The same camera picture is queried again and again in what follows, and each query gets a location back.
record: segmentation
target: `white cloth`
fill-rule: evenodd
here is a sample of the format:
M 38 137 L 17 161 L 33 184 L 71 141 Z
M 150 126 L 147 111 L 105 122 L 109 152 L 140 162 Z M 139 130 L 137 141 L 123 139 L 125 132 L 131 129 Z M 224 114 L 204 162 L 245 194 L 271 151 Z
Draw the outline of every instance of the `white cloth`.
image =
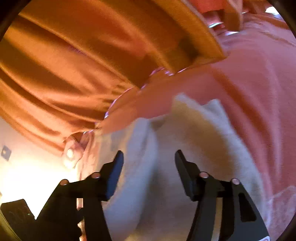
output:
M 178 149 L 216 179 L 240 179 L 263 218 L 268 218 L 260 174 L 218 100 L 201 106 L 180 94 L 168 115 L 139 118 L 107 135 L 97 132 L 95 142 L 98 162 L 92 172 L 110 162 L 117 150 L 124 153 L 118 187 L 104 204 L 114 241 L 186 240 L 197 203 L 185 195 L 175 167 Z

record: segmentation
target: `wall outlet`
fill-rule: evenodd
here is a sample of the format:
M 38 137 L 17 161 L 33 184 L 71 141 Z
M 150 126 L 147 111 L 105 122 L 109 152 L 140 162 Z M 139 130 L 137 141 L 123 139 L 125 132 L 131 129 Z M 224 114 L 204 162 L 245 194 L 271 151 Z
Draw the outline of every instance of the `wall outlet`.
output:
M 7 146 L 3 146 L 1 156 L 6 160 L 9 161 L 11 155 L 11 150 Z

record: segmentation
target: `wall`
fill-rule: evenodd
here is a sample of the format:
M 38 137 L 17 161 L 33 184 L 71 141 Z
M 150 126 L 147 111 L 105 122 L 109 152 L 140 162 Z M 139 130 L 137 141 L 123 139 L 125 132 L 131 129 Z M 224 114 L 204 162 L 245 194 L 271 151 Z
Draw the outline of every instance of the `wall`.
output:
M 0 152 L 12 150 L 7 162 L 0 156 L 1 202 L 25 199 L 35 218 L 62 179 L 75 181 L 75 171 L 56 157 L 34 145 L 0 118 Z

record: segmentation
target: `orange curtain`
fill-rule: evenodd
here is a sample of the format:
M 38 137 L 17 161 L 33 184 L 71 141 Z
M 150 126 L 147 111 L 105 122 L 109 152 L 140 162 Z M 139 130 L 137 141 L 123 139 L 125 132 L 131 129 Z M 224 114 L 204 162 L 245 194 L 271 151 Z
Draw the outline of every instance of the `orange curtain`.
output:
M 157 67 L 176 73 L 224 57 L 180 0 L 32 0 L 0 42 L 0 115 L 60 155 L 68 136 L 93 129 Z

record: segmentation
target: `pink sheet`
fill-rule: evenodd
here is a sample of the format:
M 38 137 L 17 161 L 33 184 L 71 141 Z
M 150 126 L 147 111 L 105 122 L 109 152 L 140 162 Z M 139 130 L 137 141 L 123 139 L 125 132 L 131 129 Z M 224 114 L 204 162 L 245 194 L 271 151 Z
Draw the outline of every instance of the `pink sheet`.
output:
M 262 175 L 275 240 L 296 206 L 296 40 L 284 22 L 251 14 L 241 32 L 219 37 L 228 58 L 174 76 L 158 72 L 141 91 L 124 93 L 101 127 L 109 133 L 166 114 L 181 92 L 200 104 L 219 99 Z

